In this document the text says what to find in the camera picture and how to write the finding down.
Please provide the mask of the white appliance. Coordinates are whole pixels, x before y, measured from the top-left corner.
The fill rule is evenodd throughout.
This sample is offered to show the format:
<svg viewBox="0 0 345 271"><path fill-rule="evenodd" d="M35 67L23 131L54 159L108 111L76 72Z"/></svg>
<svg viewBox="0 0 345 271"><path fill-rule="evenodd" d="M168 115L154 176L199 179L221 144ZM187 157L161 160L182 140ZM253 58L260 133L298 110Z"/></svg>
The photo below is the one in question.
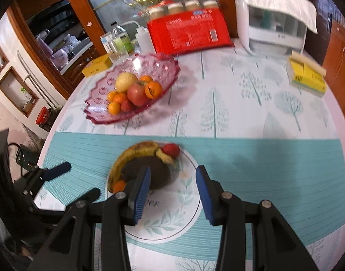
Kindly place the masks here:
<svg viewBox="0 0 345 271"><path fill-rule="evenodd" d="M307 27L289 14L265 10L235 0L237 34L245 49L253 55L290 55L301 53Z"/></svg>

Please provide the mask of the red lychee front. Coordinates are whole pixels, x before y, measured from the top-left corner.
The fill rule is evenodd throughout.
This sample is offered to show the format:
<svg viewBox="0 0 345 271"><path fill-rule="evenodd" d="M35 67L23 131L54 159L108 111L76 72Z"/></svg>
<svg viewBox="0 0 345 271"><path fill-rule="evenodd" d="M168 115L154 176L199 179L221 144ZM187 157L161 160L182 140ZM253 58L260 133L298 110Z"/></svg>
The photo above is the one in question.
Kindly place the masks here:
<svg viewBox="0 0 345 271"><path fill-rule="evenodd" d="M135 106L128 99L125 99L123 102L121 102L120 106L121 111L124 113L132 113L135 109Z"/></svg>

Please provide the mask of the spotted banana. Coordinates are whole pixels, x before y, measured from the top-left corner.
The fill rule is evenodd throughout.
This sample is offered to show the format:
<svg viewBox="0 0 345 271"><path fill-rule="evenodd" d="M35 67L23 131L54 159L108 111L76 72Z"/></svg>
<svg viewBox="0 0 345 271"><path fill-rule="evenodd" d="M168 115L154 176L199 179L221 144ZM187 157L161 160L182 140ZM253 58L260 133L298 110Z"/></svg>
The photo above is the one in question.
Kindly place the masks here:
<svg viewBox="0 0 345 271"><path fill-rule="evenodd" d="M108 183L107 188L110 193L112 193L112 188L114 184L122 180L121 179L121 172L124 165L126 165L129 161L140 158L140 157L148 157L148 156L156 156L163 161L163 163L167 164L169 170L176 165L176 159L166 155L162 150L162 144L158 144L155 141L143 141L132 145L131 147L127 148L114 162L112 168L108 175Z"/></svg>

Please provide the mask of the clear plastic bottle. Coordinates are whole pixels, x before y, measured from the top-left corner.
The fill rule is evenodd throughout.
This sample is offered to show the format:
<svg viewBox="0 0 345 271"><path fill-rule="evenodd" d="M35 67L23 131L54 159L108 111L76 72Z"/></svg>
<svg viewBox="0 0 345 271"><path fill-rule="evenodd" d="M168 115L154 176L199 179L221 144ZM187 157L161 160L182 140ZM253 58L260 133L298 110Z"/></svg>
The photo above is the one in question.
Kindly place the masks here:
<svg viewBox="0 0 345 271"><path fill-rule="evenodd" d="M111 34L115 49L117 51L126 50L128 54L131 54L134 51L134 47L127 31L116 21L112 22L110 26L112 28Z"/></svg>

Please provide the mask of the red container on floor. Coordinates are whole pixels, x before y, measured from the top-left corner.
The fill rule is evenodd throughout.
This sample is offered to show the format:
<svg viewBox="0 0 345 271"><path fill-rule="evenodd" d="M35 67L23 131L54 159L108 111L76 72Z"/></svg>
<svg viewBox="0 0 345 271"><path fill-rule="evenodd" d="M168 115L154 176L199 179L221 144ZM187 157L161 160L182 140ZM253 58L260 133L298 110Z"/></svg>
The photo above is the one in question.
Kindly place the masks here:
<svg viewBox="0 0 345 271"><path fill-rule="evenodd" d="M50 109L47 109L45 106L40 110L37 118L36 118L36 125L44 125L48 118L49 118L49 115L50 115Z"/></svg>

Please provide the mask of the red apple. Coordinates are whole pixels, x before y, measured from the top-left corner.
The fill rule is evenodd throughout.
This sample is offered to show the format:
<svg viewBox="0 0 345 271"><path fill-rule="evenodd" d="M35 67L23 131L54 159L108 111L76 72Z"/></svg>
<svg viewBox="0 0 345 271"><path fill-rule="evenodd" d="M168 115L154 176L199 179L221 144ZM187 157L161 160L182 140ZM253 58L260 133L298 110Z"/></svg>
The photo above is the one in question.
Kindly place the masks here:
<svg viewBox="0 0 345 271"><path fill-rule="evenodd" d="M145 86L145 82L137 81L127 90L127 98L133 105L144 106L149 101L145 94Z"/></svg>

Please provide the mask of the yellow box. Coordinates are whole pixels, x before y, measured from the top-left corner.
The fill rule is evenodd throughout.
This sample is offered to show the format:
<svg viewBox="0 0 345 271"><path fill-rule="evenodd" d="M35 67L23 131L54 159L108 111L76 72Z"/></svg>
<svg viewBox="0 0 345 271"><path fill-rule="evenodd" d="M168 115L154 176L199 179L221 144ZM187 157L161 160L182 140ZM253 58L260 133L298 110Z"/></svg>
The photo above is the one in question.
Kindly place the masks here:
<svg viewBox="0 0 345 271"><path fill-rule="evenodd" d="M324 77L327 71L314 60L292 51L287 60L286 72L290 84L308 89L320 96L326 93L327 84Z"/></svg>
<svg viewBox="0 0 345 271"><path fill-rule="evenodd" d="M82 70L82 74L87 78L111 68L112 65L109 54L105 54L89 62Z"/></svg>

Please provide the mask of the pink glass fruit bowl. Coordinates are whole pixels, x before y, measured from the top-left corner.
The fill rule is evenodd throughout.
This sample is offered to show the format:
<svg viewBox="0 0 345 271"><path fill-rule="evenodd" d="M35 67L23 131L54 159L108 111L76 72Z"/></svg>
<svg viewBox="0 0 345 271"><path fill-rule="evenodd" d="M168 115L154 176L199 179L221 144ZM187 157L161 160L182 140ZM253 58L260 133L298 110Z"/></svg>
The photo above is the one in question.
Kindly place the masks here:
<svg viewBox="0 0 345 271"><path fill-rule="evenodd" d="M149 109L178 79L178 60L138 54L115 66L89 93L84 113L94 124L114 124Z"/></svg>

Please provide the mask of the red snack package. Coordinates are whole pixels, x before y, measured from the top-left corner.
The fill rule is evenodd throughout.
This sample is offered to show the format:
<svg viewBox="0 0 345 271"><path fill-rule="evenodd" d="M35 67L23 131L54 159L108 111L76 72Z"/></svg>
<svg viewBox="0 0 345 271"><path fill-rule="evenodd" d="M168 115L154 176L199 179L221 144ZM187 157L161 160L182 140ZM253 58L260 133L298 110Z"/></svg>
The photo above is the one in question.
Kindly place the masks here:
<svg viewBox="0 0 345 271"><path fill-rule="evenodd" d="M200 9L164 16L149 21L147 28L158 54L185 54L232 45L220 9Z"/></svg>

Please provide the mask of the jar pack behind package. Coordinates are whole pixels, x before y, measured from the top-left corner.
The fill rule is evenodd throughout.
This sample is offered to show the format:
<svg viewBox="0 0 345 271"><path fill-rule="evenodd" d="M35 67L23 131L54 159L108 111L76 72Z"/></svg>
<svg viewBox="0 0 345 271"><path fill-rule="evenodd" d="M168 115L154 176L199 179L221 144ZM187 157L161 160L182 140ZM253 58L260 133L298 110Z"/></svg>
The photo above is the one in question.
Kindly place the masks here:
<svg viewBox="0 0 345 271"><path fill-rule="evenodd" d="M168 15L203 9L219 9L220 7L220 0L163 0L144 8L138 13L138 16L150 21Z"/></svg>

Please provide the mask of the white printed plate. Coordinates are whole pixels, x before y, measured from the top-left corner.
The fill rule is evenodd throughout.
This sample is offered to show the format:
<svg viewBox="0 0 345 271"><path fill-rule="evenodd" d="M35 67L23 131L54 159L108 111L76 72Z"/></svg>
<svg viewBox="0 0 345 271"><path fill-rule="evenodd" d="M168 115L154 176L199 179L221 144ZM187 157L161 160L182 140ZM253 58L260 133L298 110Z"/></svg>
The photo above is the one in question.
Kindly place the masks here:
<svg viewBox="0 0 345 271"><path fill-rule="evenodd" d="M138 224L125 228L129 240L166 243L182 236L193 226L202 210L196 168L196 160L182 149L176 165L169 168L171 182L159 190L150 191Z"/></svg>

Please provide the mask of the drinking glass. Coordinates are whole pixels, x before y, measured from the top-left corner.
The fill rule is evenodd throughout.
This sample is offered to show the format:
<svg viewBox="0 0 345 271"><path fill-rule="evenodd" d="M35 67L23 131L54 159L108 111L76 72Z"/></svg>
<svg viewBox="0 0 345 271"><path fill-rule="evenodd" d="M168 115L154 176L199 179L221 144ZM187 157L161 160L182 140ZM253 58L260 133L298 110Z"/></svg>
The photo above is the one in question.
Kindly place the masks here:
<svg viewBox="0 0 345 271"><path fill-rule="evenodd" d="M112 50L109 54L109 58L113 65L121 64L129 58L129 54L124 46L122 46L121 49L118 49L113 41L109 42L109 46Z"/></svg>

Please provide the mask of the tree print tablecloth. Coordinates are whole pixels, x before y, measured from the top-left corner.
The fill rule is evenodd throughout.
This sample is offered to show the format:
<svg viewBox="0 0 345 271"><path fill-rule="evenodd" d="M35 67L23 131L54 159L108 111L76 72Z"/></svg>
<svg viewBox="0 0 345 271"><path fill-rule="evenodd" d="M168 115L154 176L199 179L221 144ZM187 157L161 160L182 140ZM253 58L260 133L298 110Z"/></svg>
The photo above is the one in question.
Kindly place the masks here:
<svg viewBox="0 0 345 271"><path fill-rule="evenodd" d="M286 60L249 56L235 45L178 58L177 82L132 119L96 125L84 109L106 72L84 79L66 102L39 164L72 165L36 198L60 210L93 187L108 195L108 173L129 146L176 143L240 199L271 201L320 270L345 252L345 120L331 91L323 97L290 84ZM221 228L203 210L173 241L129 240L133 270L214 270Z"/></svg>

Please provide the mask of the red strawberry behind banana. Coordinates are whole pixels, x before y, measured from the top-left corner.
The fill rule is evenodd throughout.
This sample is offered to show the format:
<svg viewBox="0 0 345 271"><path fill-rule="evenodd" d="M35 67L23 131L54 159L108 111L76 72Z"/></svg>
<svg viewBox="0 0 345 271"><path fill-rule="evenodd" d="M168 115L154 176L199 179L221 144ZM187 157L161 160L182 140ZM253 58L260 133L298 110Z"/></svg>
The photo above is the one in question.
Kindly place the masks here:
<svg viewBox="0 0 345 271"><path fill-rule="evenodd" d="M176 159L180 155L180 147L175 143L167 143L162 146L161 150L173 159Z"/></svg>

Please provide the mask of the wooden cabinet right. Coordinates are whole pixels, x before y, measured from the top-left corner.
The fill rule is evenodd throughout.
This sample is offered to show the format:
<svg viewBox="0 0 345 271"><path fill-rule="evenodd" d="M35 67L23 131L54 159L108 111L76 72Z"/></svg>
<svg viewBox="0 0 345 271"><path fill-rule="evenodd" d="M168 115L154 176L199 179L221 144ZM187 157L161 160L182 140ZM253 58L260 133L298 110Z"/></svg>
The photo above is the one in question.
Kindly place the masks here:
<svg viewBox="0 0 345 271"><path fill-rule="evenodd" d="M329 45L322 65L326 82L345 117L345 26L332 22Z"/></svg>

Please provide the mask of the yellow box left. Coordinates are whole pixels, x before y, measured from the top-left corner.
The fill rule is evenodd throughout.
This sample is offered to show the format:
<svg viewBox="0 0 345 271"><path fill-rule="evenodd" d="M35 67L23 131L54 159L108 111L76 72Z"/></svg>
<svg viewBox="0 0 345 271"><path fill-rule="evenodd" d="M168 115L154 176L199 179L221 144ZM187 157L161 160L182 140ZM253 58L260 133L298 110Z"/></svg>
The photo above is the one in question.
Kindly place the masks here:
<svg viewBox="0 0 345 271"><path fill-rule="evenodd" d="M82 70L82 74L87 78L111 68L112 65L109 54L105 54L89 62Z"/></svg>

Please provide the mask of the dark avocado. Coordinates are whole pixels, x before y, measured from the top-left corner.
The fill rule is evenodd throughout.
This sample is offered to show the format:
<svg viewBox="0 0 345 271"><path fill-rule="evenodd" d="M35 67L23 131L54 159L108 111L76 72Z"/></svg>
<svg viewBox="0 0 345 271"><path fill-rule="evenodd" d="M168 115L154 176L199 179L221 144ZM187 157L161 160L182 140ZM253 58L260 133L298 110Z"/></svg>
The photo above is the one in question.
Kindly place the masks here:
<svg viewBox="0 0 345 271"><path fill-rule="evenodd" d="M122 168L121 179L129 182L137 178L143 166L148 166L151 171L150 190L158 190L171 182L168 165L156 156L140 157L129 161Z"/></svg>

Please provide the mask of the large orange front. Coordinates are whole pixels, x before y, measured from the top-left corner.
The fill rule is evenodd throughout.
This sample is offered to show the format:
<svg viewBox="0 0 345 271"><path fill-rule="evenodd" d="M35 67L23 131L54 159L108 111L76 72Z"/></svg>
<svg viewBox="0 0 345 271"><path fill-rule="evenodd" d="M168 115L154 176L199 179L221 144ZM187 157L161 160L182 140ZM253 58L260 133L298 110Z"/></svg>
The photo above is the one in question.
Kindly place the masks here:
<svg viewBox="0 0 345 271"><path fill-rule="evenodd" d="M114 95L112 101L114 103L119 103L121 104L122 102L124 102L127 99L127 95L125 93L117 93Z"/></svg>

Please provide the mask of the small orange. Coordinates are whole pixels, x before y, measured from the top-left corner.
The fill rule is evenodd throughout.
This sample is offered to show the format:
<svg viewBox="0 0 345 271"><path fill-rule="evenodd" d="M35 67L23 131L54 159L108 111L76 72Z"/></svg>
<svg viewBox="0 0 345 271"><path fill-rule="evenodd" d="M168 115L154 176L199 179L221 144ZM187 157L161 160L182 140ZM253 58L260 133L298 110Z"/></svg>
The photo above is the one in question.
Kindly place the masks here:
<svg viewBox="0 0 345 271"><path fill-rule="evenodd" d="M117 91L111 91L110 93L108 93L108 101L112 102L114 100L114 97L118 94Z"/></svg>
<svg viewBox="0 0 345 271"><path fill-rule="evenodd" d="M142 75L140 78L139 78L140 81L143 81L145 83L149 83L151 81L153 81L153 78L149 75Z"/></svg>
<svg viewBox="0 0 345 271"><path fill-rule="evenodd" d="M108 104L108 112L114 116L120 114L121 105L118 102L110 102L110 104Z"/></svg>

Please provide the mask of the yellow box right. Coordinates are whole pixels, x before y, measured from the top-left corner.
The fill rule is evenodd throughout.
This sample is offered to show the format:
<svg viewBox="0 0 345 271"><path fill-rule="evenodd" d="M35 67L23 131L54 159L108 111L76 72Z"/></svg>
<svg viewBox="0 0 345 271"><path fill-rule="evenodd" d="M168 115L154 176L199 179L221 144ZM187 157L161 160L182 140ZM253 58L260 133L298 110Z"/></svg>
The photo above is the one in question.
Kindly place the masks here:
<svg viewBox="0 0 345 271"><path fill-rule="evenodd" d="M327 84L324 77L327 71L314 60L292 51L287 60L286 72L290 84L308 89L320 96L326 93Z"/></svg>

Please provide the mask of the yellow pear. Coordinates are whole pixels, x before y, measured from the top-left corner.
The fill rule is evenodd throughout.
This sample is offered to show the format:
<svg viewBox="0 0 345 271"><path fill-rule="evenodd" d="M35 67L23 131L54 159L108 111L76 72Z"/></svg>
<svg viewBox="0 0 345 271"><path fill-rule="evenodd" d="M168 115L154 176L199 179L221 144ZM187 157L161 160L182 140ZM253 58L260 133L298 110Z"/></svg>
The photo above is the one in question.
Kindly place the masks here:
<svg viewBox="0 0 345 271"><path fill-rule="evenodd" d="M126 92L129 87L138 81L138 77L131 72L122 72L115 81L115 89L117 92Z"/></svg>

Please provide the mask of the white blue carton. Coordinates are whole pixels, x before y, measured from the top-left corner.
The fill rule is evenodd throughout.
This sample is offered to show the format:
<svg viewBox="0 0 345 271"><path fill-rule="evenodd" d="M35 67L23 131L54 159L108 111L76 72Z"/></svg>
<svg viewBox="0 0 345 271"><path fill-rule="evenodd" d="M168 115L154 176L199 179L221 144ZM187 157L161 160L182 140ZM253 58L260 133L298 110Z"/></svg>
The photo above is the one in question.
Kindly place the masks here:
<svg viewBox="0 0 345 271"><path fill-rule="evenodd" d="M106 53L113 53L114 47L113 47L113 41L112 41L112 33L109 31L108 33L105 33L100 37L100 41L103 44L103 47L106 51Z"/></svg>

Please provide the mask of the white squeeze bottle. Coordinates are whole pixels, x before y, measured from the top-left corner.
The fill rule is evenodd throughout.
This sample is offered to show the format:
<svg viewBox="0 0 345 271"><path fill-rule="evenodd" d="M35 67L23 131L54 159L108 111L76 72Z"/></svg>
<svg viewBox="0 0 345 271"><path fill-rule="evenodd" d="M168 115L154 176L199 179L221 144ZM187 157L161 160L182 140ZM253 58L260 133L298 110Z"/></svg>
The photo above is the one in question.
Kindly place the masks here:
<svg viewBox="0 0 345 271"><path fill-rule="evenodd" d="M137 40L137 44L141 53L143 54L155 54L155 48L152 42L152 38L147 28L141 26L137 21L130 20L122 23L122 26L129 26L135 25L136 33L135 39Z"/></svg>

